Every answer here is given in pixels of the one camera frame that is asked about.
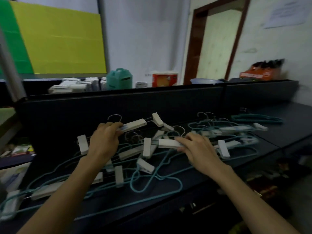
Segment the paper notice on wall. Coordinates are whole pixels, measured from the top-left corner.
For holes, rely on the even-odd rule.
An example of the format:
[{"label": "paper notice on wall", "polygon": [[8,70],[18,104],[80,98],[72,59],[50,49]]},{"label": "paper notice on wall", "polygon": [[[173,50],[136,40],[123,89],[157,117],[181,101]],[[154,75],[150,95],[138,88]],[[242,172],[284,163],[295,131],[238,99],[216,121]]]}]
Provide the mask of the paper notice on wall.
[{"label": "paper notice on wall", "polygon": [[282,0],[273,8],[264,28],[303,24],[311,8],[312,0]]}]

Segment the left hand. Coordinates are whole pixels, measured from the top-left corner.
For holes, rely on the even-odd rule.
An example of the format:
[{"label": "left hand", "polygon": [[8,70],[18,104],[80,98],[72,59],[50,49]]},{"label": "left hand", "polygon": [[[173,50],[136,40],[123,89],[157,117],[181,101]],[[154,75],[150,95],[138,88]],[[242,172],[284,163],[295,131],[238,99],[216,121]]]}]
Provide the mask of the left hand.
[{"label": "left hand", "polygon": [[118,137],[123,134],[119,129],[121,122],[100,123],[90,138],[89,152],[86,156],[100,168],[116,153],[119,145]]}]

